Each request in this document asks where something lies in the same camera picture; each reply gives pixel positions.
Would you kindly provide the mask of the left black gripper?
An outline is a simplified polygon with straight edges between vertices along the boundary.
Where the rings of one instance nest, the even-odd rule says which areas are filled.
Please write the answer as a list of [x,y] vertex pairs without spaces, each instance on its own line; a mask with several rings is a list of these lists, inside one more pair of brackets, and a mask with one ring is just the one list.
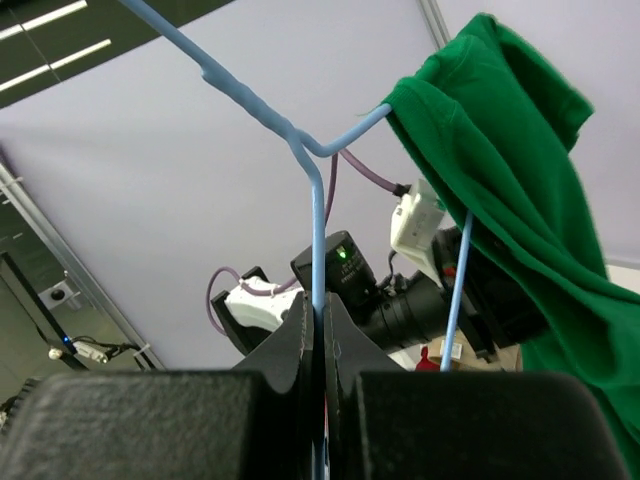
[[[359,328],[379,348],[395,353],[418,344],[439,348],[446,334],[462,233],[438,231],[432,241],[438,286],[418,271],[398,275]],[[519,346],[548,323],[534,301],[504,270],[475,247],[468,254],[452,360],[462,365],[514,365]]]

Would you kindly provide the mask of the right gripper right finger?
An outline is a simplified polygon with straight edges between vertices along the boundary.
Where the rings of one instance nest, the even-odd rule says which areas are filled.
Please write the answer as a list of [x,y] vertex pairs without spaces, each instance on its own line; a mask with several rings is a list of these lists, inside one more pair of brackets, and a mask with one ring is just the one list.
[[324,309],[334,479],[626,479],[597,402],[549,372],[408,371]]

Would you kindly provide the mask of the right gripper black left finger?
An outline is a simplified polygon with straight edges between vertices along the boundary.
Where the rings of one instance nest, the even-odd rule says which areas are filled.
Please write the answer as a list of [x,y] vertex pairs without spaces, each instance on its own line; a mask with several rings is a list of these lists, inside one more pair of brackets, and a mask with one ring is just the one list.
[[313,309],[229,370],[86,372],[37,383],[1,439],[5,479],[311,479]]

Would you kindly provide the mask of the red t shirt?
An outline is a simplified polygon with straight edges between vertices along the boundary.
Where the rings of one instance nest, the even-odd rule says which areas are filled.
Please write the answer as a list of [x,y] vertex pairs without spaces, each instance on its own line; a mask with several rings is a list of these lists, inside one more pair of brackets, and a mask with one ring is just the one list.
[[415,371],[439,371],[441,355],[439,348],[432,345],[424,345],[420,351],[420,359],[416,363]]

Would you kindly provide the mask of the green t shirt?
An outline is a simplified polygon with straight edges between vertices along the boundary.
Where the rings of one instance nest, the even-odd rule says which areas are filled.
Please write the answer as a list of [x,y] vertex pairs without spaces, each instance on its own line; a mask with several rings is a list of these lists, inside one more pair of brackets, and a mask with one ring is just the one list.
[[548,330],[528,370],[578,377],[639,474],[639,297],[609,280],[570,159],[591,104],[495,17],[475,15],[386,96],[387,120],[472,243],[532,298]]

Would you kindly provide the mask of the blue hanger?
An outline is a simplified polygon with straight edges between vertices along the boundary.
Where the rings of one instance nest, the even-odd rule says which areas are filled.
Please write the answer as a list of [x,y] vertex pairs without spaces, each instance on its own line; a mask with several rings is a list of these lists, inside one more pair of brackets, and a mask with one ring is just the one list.
[[326,374],[324,360],[324,309],[326,305],[325,197],[322,175],[312,158],[314,156],[327,158],[349,146],[388,115],[391,112],[391,107],[387,104],[376,107],[343,135],[326,145],[322,145],[307,132],[296,128],[290,120],[269,106],[247,85],[237,80],[225,67],[146,2],[125,1],[123,5],[193,60],[200,67],[202,79],[206,83],[228,96],[262,126],[284,140],[296,161],[308,176],[311,184],[312,199],[311,304],[314,325],[311,374],[312,477],[314,479],[324,479],[327,472]]

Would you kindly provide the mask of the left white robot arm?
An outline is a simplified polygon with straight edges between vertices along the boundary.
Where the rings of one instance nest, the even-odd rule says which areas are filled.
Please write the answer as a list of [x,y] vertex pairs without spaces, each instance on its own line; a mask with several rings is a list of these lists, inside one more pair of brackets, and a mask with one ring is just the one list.
[[307,248],[290,263],[292,282],[271,283],[255,267],[234,276],[230,290],[209,295],[208,315],[242,353],[278,329],[299,296],[309,296],[313,315],[329,311],[336,296],[360,331],[381,350],[396,353],[444,340],[455,328],[451,357],[494,367],[501,354],[542,334],[548,322],[524,289],[475,247],[461,251],[462,233],[439,230],[431,242],[435,274],[395,271],[378,281],[346,230],[325,240],[325,273],[319,277]]

